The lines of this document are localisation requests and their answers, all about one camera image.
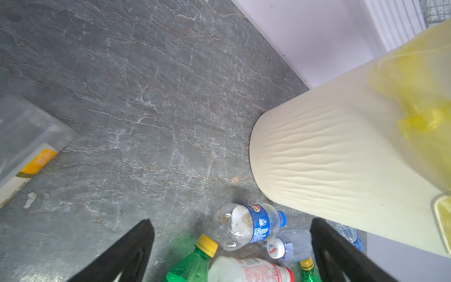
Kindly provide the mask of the Pepsi water bottle blue label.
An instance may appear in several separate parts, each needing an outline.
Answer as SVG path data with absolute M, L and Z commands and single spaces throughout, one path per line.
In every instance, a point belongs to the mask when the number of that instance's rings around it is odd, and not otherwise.
M 214 216 L 213 240 L 225 251 L 276 237 L 287 224 L 284 212 L 268 203 L 226 204 Z

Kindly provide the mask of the cream plastic waste bin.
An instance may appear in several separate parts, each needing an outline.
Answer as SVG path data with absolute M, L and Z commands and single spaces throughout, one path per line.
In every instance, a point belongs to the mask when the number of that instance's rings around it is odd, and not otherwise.
M 402 135 L 398 102 L 371 86 L 382 57 L 264 113 L 251 170 L 273 202 L 448 257 L 451 189 Z

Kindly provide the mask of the clear bottle yellow label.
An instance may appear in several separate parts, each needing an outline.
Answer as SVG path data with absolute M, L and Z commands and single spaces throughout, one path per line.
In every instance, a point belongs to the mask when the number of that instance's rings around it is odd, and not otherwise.
M 20 96 L 1 98 L 1 206 L 73 138 L 75 132 Z

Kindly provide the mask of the white bottle red cap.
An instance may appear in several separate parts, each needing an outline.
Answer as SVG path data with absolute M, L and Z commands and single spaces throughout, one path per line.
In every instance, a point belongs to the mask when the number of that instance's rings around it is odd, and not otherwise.
M 260 258 L 217 258 L 208 272 L 208 282 L 294 282 L 288 268 Z

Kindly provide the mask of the green soda bottle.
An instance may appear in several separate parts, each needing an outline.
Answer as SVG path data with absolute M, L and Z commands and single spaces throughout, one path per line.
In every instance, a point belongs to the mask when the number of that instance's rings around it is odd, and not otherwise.
M 210 260 L 216 254 L 218 244 L 201 235 L 195 250 L 173 266 L 165 277 L 166 282 L 207 282 Z
M 316 269 L 312 258 L 301 261 L 301 281 L 302 282 L 322 282 L 319 271 Z

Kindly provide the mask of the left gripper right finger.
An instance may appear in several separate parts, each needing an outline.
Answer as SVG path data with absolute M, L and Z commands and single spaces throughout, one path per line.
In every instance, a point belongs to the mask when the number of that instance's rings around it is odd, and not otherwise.
M 325 220 L 314 218 L 310 233 L 314 256 L 323 282 L 396 281 Z

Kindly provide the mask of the clear crushed water bottle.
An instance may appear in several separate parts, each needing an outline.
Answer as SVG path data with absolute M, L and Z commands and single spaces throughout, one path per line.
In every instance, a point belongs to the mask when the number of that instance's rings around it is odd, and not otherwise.
M 364 251 L 364 244 L 357 229 L 330 220 L 326 222 L 356 249 Z M 285 230 L 267 241 L 267 253 L 272 259 L 287 266 L 312 259 L 314 251 L 311 242 L 311 233 L 307 229 Z

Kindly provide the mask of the yellow bin liner bag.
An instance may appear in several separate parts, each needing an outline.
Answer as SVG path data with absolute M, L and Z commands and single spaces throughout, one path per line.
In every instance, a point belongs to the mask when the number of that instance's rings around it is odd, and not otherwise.
M 398 128 L 451 188 L 451 21 L 425 29 L 377 61 L 371 86 L 404 111 Z

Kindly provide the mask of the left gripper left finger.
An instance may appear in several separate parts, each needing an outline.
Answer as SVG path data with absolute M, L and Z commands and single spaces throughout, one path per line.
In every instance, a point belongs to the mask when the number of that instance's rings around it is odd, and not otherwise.
M 71 282 L 141 282 L 155 239 L 149 219 L 140 221 L 90 265 L 69 280 Z

